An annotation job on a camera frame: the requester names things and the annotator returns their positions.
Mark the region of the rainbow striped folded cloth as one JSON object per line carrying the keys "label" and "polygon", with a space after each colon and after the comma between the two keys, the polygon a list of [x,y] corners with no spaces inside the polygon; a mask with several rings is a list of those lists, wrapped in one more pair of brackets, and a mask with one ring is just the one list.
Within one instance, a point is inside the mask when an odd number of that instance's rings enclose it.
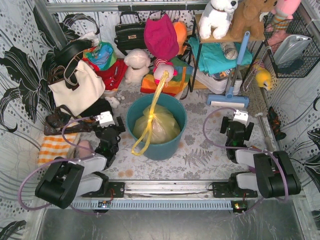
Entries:
{"label": "rainbow striped folded cloth", "polygon": [[[177,75],[174,75],[168,83],[164,84],[162,93],[179,99],[182,95],[182,92],[188,86],[194,68],[188,65],[186,62],[180,60],[178,57],[172,58],[170,62],[173,64]],[[146,94],[154,93],[158,86],[158,82],[159,79],[156,79],[154,74],[150,72],[143,78],[140,92]]]}

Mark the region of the blue floor sweeper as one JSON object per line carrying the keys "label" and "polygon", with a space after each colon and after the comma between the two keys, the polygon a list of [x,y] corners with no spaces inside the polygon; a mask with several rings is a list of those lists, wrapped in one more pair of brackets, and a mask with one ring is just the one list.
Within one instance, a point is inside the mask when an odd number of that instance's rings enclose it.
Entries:
{"label": "blue floor sweeper", "polygon": [[230,107],[235,109],[247,108],[249,105],[249,98],[247,96],[234,95],[234,87],[237,80],[237,75],[242,64],[244,54],[250,38],[250,32],[246,31],[241,42],[240,50],[237,57],[236,68],[231,80],[229,89],[225,92],[225,95],[221,94],[209,94],[207,98],[207,104],[209,106],[217,107]]}

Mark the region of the yellow translucent trash bag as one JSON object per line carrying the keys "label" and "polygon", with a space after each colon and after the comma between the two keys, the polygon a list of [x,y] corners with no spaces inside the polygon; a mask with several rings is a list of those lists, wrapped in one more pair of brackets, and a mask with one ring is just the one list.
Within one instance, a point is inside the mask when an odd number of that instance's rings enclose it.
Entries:
{"label": "yellow translucent trash bag", "polygon": [[133,134],[136,135],[137,141],[131,149],[131,153],[135,156],[143,155],[151,144],[167,143],[181,133],[173,114],[157,104],[169,76],[168,70],[165,70],[160,77],[151,104],[143,110],[142,117],[135,122]]}

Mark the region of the grey patterned pouch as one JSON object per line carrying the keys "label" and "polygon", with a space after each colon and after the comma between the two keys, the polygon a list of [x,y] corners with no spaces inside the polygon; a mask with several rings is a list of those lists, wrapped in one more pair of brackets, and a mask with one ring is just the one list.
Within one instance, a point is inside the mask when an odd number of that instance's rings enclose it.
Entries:
{"label": "grey patterned pouch", "polygon": [[238,51],[234,42],[220,43],[221,50],[227,60],[235,60],[238,57]]}

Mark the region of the cream canvas tote bag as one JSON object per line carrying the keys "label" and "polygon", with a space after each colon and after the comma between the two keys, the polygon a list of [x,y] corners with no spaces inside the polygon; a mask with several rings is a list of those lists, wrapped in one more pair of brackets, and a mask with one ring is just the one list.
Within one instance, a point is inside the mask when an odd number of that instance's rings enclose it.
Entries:
{"label": "cream canvas tote bag", "polygon": [[55,105],[67,106],[73,115],[78,116],[93,105],[104,93],[105,84],[100,76],[83,60],[75,68],[75,85],[66,85],[64,79],[49,83]]}

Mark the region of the colourful printed cloth bag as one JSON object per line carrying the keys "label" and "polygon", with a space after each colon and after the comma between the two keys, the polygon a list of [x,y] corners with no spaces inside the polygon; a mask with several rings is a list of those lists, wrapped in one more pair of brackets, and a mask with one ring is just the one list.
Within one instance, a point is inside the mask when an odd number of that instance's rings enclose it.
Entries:
{"label": "colourful printed cloth bag", "polygon": [[109,42],[99,42],[95,47],[83,51],[82,60],[95,72],[106,71],[117,61],[116,53]]}

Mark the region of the brown plush bear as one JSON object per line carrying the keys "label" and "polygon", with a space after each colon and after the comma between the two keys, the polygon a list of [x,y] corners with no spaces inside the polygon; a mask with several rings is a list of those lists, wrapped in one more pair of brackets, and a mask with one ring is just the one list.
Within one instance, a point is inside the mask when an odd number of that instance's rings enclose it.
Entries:
{"label": "brown plush bear", "polygon": [[263,38],[264,23],[261,18],[271,12],[277,0],[244,0],[238,4],[233,14],[230,36],[240,39],[246,31],[255,40]]}

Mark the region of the orange checked towel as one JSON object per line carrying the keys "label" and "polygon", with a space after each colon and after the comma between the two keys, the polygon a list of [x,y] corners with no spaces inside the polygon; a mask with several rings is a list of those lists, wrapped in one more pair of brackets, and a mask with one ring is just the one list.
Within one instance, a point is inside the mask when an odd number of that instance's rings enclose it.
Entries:
{"label": "orange checked towel", "polygon": [[62,135],[45,136],[38,154],[37,165],[41,166],[56,157],[71,158],[75,146],[67,143]]}

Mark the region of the yellow plush duck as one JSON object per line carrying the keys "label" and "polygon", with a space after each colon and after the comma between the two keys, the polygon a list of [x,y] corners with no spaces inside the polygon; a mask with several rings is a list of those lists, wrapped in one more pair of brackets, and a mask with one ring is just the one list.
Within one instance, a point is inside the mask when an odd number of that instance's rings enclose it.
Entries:
{"label": "yellow plush duck", "polygon": [[265,68],[262,61],[256,61],[253,64],[253,72],[255,80],[260,88],[264,88],[267,91],[272,87],[272,76],[270,72]]}

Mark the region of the pink glasses case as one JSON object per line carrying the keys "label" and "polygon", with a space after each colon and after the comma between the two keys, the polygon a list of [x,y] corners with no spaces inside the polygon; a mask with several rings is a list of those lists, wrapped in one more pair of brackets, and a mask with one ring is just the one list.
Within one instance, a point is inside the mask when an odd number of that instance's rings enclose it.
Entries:
{"label": "pink glasses case", "polygon": [[89,157],[94,153],[91,143],[88,140],[82,140],[78,143],[78,147],[75,150],[75,158]]}

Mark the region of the pink plush doll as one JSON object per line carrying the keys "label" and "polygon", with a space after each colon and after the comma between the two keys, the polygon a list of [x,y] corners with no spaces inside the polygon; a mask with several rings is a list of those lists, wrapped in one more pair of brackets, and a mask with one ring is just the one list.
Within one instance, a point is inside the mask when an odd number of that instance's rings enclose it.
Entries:
{"label": "pink plush doll", "polygon": [[153,69],[153,77],[156,85],[160,83],[160,80],[165,71],[167,71],[169,74],[168,79],[165,81],[166,83],[171,81],[173,77],[178,75],[178,71],[174,68],[172,62],[165,59],[156,58],[154,61]]}

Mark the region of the black leather handbag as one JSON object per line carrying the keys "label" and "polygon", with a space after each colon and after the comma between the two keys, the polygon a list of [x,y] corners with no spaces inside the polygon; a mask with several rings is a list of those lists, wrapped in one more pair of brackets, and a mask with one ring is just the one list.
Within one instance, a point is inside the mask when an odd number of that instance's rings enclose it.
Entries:
{"label": "black leather handbag", "polygon": [[[123,24],[122,16],[135,15],[138,22]],[[143,22],[136,11],[124,11],[120,14],[119,24],[115,26],[114,43],[117,49],[124,54],[128,55],[127,51],[134,49],[147,49],[144,38],[146,23]]]}

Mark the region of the silver foil pouch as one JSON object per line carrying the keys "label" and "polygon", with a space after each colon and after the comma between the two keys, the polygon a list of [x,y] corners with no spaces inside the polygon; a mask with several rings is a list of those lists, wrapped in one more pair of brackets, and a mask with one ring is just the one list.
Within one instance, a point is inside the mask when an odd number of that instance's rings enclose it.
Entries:
{"label": "silver foil pouch", "polygon": [[289,35],[282,41],[273,55],[275,64],[281,65],[297,59],[302,55],[303,51],[312,42],[312,40],[313,39],[311,37],[305,35]]}

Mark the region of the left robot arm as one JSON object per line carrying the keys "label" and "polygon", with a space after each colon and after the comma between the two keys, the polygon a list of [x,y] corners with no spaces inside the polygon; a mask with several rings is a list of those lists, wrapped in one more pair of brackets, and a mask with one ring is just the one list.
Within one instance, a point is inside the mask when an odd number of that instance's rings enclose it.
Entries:
{"label": "left robot arm", "polygon": [[115,124],[99,124],[94,130],[100,139],[94,152],[76,161],[63,159],[52,163],[35,189],[36,197],[61,209],[71,205],[76,197],[113,197],[115,190],[102,171],[114,162],[125,125],[118,116]]}

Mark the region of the teal plastic trash bin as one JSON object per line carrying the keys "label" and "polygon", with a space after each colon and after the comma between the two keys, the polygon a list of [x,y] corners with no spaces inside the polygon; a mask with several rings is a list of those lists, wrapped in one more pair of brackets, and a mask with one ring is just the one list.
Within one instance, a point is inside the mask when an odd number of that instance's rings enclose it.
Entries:
{"label": "teal plastic trash bin", "polygon": [[[135,100],[126,114],[126,128],[132,135],[136,120],[143,116],[143,110],[151,105],[153,94],[146,94]],[[187,112],[179,100],[168,94],[160,94],[158,105],[167,108],[180,127],[180,134],[173,140],[162,144],[150,144],[143,155],[151,160],[161,161],[171,158],[177,151],[182,134],[187,126]]]}

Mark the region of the cream plush sheep toy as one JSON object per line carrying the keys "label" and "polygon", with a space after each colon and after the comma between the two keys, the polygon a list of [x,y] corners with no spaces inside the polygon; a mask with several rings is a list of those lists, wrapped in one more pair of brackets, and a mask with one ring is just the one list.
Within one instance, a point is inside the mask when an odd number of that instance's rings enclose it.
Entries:
{"label": "cream plush sheep toy", "polygon": [[125,56],[124,63],[127,65],[125,82],[140,84],[144,76],[149,73],[151,59],[144,50],[137,48]]}

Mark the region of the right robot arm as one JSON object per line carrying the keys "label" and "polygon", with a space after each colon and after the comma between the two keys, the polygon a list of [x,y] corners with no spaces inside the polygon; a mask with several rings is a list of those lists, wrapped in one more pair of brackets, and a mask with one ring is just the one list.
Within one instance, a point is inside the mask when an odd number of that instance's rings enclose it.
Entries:
{"label": "right robot arm", "polygon": [[226,134],[226,155],[236,164],[247,165],[249,171],[232,173],[226,182],[212,183],[213,196],[216,198],[256,198],[265,199],[297,195],[301,192],[300,180],[285,151],[271,154],[244,149],[244,141],[250,139],[254,123],[242,122],[223,117],[220,133]]}

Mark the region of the dark patterned cloth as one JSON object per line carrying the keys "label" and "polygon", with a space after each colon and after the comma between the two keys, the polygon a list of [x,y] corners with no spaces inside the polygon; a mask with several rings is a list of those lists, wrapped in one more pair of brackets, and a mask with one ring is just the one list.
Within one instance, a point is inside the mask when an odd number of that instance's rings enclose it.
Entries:
{"label": "dark patterned cloth", "polygon": [[272,106],[269,107],[267,112],[267,119],[277,141],[283,140],[287,135],[281,131],[281,121],[278,114]]}

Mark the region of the brown patterned bag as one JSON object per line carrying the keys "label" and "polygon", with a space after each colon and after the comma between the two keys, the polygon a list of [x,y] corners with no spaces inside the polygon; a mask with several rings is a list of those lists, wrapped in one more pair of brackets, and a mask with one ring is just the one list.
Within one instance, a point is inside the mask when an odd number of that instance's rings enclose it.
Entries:
{"label": "brown patterned bag", "polygon": [[[71,120],[74,120],[76,118],[77,117],[70,111],[70,109],[66,105],[56,107],[52,114],[45,117],[44,135],[61,135],[63,127],[66,126]],[[73,126],[70,124],[65,129],[64,133],[89,133],[94,131],[93,124],[93,122],[80,120],[78,122],[74,122]]]}

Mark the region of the magenta fabric bag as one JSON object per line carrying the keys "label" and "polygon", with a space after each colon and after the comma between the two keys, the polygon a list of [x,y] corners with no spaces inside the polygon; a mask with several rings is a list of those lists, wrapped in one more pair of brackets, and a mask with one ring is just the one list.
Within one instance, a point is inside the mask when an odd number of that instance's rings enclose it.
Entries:
{"label": "magenta fabric bag", "polygon": [[177,34],[166,13],[158,20],[147,19],[144,42],[149,52],[158,59],[169,61],[179,52]]}

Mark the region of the pink plush toy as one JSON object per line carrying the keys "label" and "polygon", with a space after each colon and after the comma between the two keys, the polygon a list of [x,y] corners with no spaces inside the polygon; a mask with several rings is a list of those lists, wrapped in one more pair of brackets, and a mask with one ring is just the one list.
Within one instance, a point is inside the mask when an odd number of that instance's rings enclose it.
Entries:
{"label": "pink plush toy", "polygon": [[278,0],[275,7],[271,10],[273,18],[271,25],[277,28],[285,28],[294,18],[293,14],[298,9],[301,0]]}

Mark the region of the red folded cloth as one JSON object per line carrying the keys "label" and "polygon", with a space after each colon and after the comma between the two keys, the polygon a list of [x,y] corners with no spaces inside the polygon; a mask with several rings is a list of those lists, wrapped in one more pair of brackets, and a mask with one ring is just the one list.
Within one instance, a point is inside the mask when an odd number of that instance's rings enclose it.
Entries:
{"label": "red folded cloth", "polygon": [[113,91],[118,89],[128,66],[125,64],[123,58],[119,58],[116,62],[107,70],[97,71],[96,74],[102,78],[105,85],[105,90]]}

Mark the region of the orange plush toy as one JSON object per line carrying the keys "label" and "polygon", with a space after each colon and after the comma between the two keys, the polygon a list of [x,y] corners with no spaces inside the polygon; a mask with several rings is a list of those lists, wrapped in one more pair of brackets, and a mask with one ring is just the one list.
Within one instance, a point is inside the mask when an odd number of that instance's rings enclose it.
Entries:
{"label": "orange plush toy", "polygon": [[187,48],[187,46],[184,45],[184,42],[187,39],[187,27],[186,27],[185,23],[182,21],[174,22],[173,27],[176,32],[177,43],[178,43],[178,47],[179,47],[178,55],[182,55]]}

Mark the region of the teal folded cloth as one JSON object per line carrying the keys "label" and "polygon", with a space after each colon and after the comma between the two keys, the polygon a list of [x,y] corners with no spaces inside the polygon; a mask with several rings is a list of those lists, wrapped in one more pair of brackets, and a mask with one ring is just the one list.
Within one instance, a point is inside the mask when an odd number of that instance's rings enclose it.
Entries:
{"label": "teal folded cloth", "polygon": [[[199,50],[199,41],[195,37],[190,37],[188,40],[192,48],[194,57],[197,58]],[[241,65],[249,65],[252,62],[253,55],[246,48]],[[223,72],[228,69],[233,69],[237,65],[237,59],[228,60],[220,47],[220,43],[205,43],[202,44],[198,69],[201,72],[209,73],[210,75]]]}

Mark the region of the white plush dog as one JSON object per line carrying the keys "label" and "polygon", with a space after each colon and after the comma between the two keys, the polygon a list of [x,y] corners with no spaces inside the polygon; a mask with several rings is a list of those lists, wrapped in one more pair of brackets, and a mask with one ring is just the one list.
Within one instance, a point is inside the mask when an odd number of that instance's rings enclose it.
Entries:
{"label": "white plush dog", "polygon": [[238,0],[210,0],[199,21],[200,38],[222,39],[229,30],[238,3]]}

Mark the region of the wooden metal shelf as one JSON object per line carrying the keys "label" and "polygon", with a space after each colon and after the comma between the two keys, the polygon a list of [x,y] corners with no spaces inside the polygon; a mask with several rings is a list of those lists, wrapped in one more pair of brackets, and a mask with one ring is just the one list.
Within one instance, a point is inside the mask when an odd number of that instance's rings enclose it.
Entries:
{"label": "wooden metal shelf", "polygon": [[215,94],[223,94],[226,90],[228,77],[225,76],[218,80],[214,78],[215,74],[220,74],[226,70],[233,71],[236,68],[237,60],[226,59],[220,43],[204,43],[200,46],[199,40],[196,37],[190,37],[188,43],[191,47],[194,60],[198,62],[198,66],[192,71],[190,83],[188,84],[191,90],[196,87],[192,84],[199,81]]}

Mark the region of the metal base rail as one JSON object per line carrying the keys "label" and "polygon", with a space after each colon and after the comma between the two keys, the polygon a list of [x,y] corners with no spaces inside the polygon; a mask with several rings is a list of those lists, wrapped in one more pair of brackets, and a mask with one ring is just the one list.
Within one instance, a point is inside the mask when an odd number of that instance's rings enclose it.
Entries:
{"label": "metal base rail", "polygon": [[78,196],[71,207],[79,211],[108,210],[236,210],[251,207],[262,196],[231,193],[226,180],[109,181],[105,195]]}

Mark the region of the beige chenille mop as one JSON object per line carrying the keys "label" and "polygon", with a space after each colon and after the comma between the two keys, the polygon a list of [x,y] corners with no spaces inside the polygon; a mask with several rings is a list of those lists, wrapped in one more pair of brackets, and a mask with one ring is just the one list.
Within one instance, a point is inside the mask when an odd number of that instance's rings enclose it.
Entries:
{"label": "beige chenille mop", "polygon": [[266,149],[269,152],[273,152],[274,148],[272,145],[272,140],[264,122],[264,118],[266,117],[268,111],[262,90],[263,88],[259,87],[257,81],[252,78],[251,80],[245,82],[242,93],[249,98],[248,107],[246,109],[251,116],[257,118],[263,133]]}

